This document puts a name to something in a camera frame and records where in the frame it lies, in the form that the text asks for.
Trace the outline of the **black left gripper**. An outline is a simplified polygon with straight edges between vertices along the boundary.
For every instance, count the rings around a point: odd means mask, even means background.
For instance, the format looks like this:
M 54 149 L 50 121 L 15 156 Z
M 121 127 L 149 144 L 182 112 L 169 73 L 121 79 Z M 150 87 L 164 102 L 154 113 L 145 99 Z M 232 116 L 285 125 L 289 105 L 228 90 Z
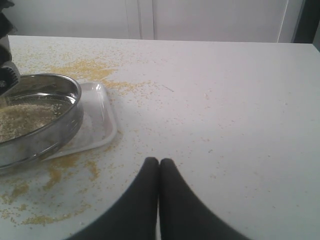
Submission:
M 12 62 L 10 50 L 9 34 L 15 29 L 13 24 L 4 15 L 3 10 L 13 7 L 15 4 L 12 0 L 0 1 L 0 66 L 15 68 Z

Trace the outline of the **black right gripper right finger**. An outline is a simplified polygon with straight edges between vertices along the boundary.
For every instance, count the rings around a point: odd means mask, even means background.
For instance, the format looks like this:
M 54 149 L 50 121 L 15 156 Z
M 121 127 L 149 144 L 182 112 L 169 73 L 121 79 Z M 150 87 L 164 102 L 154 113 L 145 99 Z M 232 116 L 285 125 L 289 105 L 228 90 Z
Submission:
M 159 219 L 162 240 L 247 240 L 193 193 L 174 161 L 160 162 Z

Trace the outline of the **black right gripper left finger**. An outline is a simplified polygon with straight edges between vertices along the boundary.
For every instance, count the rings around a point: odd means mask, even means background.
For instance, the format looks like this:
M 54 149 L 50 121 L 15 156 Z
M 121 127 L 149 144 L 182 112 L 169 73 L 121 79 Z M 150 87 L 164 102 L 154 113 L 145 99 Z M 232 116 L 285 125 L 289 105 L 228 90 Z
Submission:
M 70 240 L 154 240 L 158 213 L 159 161 L 147 157 L 124 194 Z

